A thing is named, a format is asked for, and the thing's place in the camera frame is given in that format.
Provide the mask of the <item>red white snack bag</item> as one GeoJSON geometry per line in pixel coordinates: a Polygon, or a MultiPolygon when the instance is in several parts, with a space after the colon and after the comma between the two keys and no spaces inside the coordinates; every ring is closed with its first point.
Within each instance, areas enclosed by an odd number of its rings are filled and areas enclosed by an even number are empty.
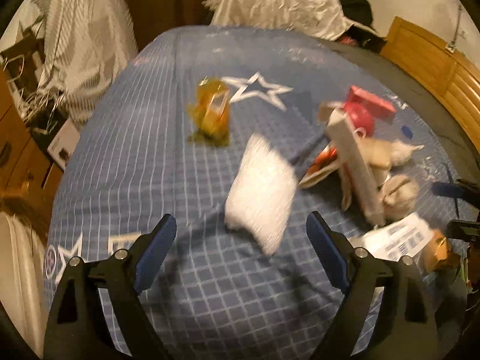
{"type": "Polygon", "coordinates": [[[314,185],[317,185],[333,172],[337,172],[340,167],[340,161],[338,160],[337,149],[328,144],[324,150],[322,150],[312,165],[306,170],[306,173],[298,183],[301,189],[308,189],[314,185]]]}

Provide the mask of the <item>wooden headboard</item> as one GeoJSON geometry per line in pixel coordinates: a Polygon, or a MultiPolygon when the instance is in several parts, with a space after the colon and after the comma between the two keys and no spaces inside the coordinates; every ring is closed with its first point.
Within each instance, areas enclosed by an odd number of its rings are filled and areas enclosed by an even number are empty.
{"type": "Polygon", "coordinates": [[[478,148],[479,69],[467,57],[426,29],[396,16],[381,55],[429,91],[478,148]]]}

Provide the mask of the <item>wooden drawer dresser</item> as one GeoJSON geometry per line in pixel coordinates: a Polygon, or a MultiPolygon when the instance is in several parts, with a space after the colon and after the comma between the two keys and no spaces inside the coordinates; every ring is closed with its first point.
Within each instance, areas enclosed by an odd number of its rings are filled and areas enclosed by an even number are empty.
{"type": "Polygon", "coordinates": [[[41,152],[24,125],[1,74],[1,210],[25,220],[42,240],[64,171],[41,152]]]}

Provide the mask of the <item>white knife block box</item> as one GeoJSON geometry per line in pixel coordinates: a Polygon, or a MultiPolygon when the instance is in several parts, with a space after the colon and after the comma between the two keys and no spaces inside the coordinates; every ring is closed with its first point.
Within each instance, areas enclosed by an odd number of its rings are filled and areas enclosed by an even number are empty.
{"type": "Polygon", "coordinates": [[[74,153],[80,133],[71,119],[67,119],[47,147],[47,153],[64,171],[74,153]]]}

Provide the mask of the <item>red rectangular box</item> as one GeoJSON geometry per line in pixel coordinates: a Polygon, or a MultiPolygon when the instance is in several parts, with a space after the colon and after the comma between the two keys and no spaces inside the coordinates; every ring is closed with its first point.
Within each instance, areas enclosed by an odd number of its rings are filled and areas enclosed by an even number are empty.
{"type": "Polygon", "coordinates": [[[393,104],[363,88],[352,85],[346,101],[362,105],[375,119],[381,119],[389,124],[394,121],[396,109],[393,104]]]}

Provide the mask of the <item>long white cardboard box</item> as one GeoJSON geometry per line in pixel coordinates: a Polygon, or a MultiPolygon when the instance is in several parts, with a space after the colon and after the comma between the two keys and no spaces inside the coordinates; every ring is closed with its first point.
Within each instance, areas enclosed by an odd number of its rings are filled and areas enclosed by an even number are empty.
{"type": "Polygon", "coordinates": [[[345,111],[339,108],[332,111],[326,133],[337,150],[340,163],[346,169],[366,220],[374,227],[384,226],[386,218],[374,175],[360,151],[360,138],[345,111]]]}

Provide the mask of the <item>silver satin cloth cover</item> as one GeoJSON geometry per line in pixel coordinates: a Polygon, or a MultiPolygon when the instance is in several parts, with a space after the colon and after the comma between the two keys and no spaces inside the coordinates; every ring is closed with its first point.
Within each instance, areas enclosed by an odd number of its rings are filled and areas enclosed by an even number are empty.
{"type": "Polygon", "coordinates": [[[344,16],[339,0],[206,0],[202,4],[213,12],[211,24],[219,27],[282,29],[336,41],[354,24],[344,16]]]}

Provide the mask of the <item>dark grey mattress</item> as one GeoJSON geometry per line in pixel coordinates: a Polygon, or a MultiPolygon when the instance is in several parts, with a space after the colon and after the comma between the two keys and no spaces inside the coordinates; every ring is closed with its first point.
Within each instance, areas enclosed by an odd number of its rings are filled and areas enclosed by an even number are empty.
{"type": "Polygon", "coordinates": [[[479,153],[446,108],[410,75],[370,50],[321,40],[320,44],[363,68],[416,111],[437,135],[460,178],[479,183],[479,153]]]}

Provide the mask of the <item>brown cigarette pack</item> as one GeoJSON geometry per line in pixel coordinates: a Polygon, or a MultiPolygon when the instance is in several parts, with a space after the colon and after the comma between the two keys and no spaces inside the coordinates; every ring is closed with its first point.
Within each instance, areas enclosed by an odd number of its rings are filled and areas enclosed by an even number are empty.
{"type": "Polygon", "coordinates": [[[438,229],[421,252],[421,261],[427,273],[459,267],[460,257],[453,251],[448,238],[438,229]]]}

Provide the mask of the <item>white sock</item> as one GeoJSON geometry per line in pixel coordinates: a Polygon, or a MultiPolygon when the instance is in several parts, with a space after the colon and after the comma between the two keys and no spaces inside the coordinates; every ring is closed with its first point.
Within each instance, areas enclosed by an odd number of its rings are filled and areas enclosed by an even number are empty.
{"type": "Polygon", "coordinates": [[[406,164],[423,145],[409,145],[400,140],[384,141],[371,137],[360,138],[360,152],[367,164],[391,169],[406,164]]]}

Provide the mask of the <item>white towel with rope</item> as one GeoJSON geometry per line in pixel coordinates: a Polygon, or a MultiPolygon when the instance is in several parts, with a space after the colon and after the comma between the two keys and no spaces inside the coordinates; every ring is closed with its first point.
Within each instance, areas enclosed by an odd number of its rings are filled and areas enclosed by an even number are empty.
{"type": "Polygon", "coordinates": [[[227,228],[249,232],[266,255],[282,241],[297,189],[295,170],[262,135],[252,134],[224,205],[227,228]]]}

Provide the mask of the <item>blue bottle cap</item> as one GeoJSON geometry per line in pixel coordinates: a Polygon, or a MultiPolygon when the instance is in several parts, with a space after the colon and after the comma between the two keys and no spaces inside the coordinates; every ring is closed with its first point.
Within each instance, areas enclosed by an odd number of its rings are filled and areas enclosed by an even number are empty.
{"type": "Polygon", "coordinates": [[[411,131],[411,129],[408,126],[403,125],[401,127],[401,132],[409,140],[411,140],[413,138],[413,132],[411,131]]]}

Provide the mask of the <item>white printed paper sheet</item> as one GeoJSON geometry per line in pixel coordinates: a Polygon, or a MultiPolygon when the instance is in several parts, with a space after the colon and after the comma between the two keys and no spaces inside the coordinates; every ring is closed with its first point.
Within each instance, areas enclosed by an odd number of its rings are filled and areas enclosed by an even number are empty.
{"type": "Polygon", "coordinates": [[[374,258],[398,261],[404,255],[414,258],[433,236],[434,231],[425,219],[414,212],[400,221],[348,240],[354,248],[363,247],[374,258]]]}

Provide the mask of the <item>black clothing pile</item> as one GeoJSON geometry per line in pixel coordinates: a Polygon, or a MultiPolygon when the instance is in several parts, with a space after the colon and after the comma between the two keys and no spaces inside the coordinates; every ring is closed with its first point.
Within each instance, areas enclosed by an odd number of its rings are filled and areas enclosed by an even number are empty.
{"type": "Polygon", "coordinates": [[[339,0],[339,2],[344,16],[353,20],[354,24],[336,42],[380,54],[386,41],[374,30],[374,18],[368,0],[339,0]]]}

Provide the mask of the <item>white crumpled tissue ball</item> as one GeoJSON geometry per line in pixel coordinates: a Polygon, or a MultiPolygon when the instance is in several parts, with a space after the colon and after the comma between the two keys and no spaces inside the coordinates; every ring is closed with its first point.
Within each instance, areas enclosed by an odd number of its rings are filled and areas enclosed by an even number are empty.
{"type": "Polygon", "coordinates": [[[394,175],[381,187],[378,197],[387,221],[399,221],[414,210],[418,183],[407,175],[394,175]]]}

